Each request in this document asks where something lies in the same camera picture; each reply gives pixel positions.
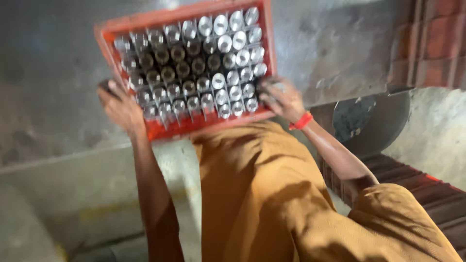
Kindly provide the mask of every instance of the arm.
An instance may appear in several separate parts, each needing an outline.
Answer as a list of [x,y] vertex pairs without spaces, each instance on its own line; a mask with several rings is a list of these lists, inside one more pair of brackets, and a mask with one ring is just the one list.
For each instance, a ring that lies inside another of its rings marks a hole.
[[[261,83],[261,88],[264,91],[260,95],[261,100],[275,114],[288,121],[296,123],[306,112],[300,92],[288,79],[281,77],[266,79]],[[310,121],[302,131],[338,178],[348,186],[353,199],[363,189],[378,184],[374,174],[316,121]]]
[[143,112],[114,81],[109,81],[109,88],[114,96],[101,87],[97,93],[110,120],[131,139],[149,261],[183,261],[175,206],[147,138]]

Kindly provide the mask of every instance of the hand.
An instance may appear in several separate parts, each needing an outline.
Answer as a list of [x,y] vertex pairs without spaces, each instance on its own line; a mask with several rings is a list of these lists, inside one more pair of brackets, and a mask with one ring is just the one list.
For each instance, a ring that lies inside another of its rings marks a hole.
[[106,91],[103,85],[99,85],[97,94],[109,119],[123,128],[130,137],[135,134],[145,134],[141,107],[114,80],[108,81],[108,87],[112,94]]
[[306,113],[301,92],[284,77],[269,77],[260,83],[259,98],[277,115],[296,123]]

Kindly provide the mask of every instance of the red thread bracelet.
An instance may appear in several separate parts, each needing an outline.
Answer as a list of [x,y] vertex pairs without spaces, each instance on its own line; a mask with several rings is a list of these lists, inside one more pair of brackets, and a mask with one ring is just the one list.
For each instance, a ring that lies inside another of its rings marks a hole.
[[301,119],[298,120],[298,122],[290,123],[290,126],[288,127],[290,130],[298,129],[301,130],[303,129],[314,117],[311,115],[311,113],[306,112]]

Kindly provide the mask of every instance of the man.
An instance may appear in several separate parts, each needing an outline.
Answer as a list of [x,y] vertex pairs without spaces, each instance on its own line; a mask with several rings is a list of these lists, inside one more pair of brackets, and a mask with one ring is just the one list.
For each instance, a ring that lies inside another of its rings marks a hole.
[[[109,87],[118,98],[102,88],[98,95],[133,145],[150,261],[182,261],[175,209],[142,110],[114,81]],[[354,209],[348,217],[336,212],[309,151],[277,124],[193,137],[203,261],[461,261],[409,191],[380,185],[360,160],[309,121],[289,80],[266,79],[261,89],[261,100],[277,115],[304,123],[301,130],[350,188]]]

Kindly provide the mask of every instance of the red crate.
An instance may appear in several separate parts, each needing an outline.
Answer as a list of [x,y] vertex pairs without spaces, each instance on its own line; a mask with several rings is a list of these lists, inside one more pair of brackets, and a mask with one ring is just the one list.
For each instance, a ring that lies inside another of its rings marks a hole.
[[[94,34],[100,46],[103,56],[107,60],[116,80],[122,86],[128,86],[128,75],[121,67],[121,58],[113,45],[113,41],[120,34],[127,34],[130,31],[143,29],[146,27],[157,27],[184,21],[193,18],[200,18],[208,15],[218,15],[226,11],[247,10],[250,7],[257,7],[260,12],[259,25],[262,28],[262,47],[265,50],[263,62],[267,65],[266,76],[277,74],[274,33],[272,27],[272,15],[270,0],[223,0],[205,1],[189,6],[181,6],[173,10],[157,10],[145,13],[133,14],[121,18],[116,18],[101,22],[95,25]],[[178,123],[171,123],[166,130],[156,120],[146,121],[148,137],[150,140],[182,138],[192,134],[199,134],[217,131],[224,128],[259,121],[272,117],[274,114],[262,104],[256,112],[244,112],[237,117],[233,114],[228,119],[217,116],[217,112],[211,115],[195,117],[194,123],[190,119],[185,119],[179,126]]]

